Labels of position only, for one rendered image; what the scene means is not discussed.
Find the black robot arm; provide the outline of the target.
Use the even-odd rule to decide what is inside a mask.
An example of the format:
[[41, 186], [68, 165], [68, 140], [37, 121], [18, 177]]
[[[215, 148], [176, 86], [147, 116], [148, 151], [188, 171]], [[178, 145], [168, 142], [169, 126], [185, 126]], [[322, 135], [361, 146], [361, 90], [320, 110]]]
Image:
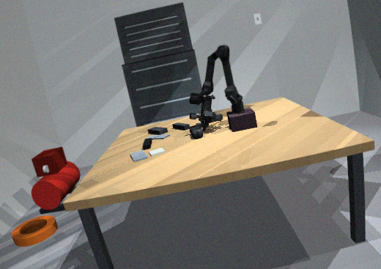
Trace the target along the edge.
[[[243, 96], [239, 94], [237, 91], [237, 87], [235, 86], [233, 79], [232, 79], [232, 72], [229, 64], [229, 47], [227, 45], [221, 45], [217, 48], [217, 50], [207, 58], [207, 72], [205, 81], [203, 83], [203, 86], [201, 88], [200, 93], [194, 93], [192, 92], [190, 94], [189, 102], [191, 104], [199, 105], [202, 102], [202, 106], [211, 106], [212, 105], [212, 99], [215, 99], [214, 95], [209, 96], [210, 93], [213, 92], [213, 73], [215, 68], [215, 60], [220, 57], [222, 63], [223, 63], [223, 70], [226, 78], [226, 84], [227, 88], [224, 90], [226, 93], [226, 97], [230, 102], [232, 103], [232, 113], [233, 114], [240, 114], [244, 113], [243, 108]], [[206, 95], [206, 97], [202, 97]], [[204, 117], [204, 120], [211, 121], [212, 118], [215, 118], [216, 112], [212, 112], [210, 109], [209, 111], [204, 108], [202, 116]]]

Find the white rectangular block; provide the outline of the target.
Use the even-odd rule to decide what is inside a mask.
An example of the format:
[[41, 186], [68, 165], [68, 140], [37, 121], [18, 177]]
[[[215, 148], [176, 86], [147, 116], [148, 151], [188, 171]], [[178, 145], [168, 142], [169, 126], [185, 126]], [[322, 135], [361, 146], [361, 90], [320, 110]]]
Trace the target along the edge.
[[151, 157], [155, 156], [155, 155], [162, 154], [162, 153], [165, 153], [165, 150], [163, 148], [159, 148], [156, 150], [149, 151], [149, 154], [151, 155]]

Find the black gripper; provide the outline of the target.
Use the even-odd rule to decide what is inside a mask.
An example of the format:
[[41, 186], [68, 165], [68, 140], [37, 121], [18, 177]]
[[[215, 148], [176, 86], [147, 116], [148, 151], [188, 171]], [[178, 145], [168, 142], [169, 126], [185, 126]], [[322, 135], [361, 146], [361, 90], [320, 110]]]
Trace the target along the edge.
[[[203, 113], [203, 110], [204, 108], [206, 108], [208, 111], [211, 109], [211, 106], [201, 106], [201, 115], [197, 115], [197, 114], [190, 114], [190, 119], [197, 119], [199, 118], [199, 121], [201, 121], [201, 125], [202, 125], [202, 128], [203, 128], [203, 131], [206, 130], [208, 124], [212, 121], [209, 121], [209, 120], [205, 120], [205, 124], [204, 124], [204, 117], [202, 116], [202, 113]], [[221, 121], [221, 116], [220, 115], [216, 115], [215, 118], [212, 118], [212, 119], [215, 119], [216, 121]]]

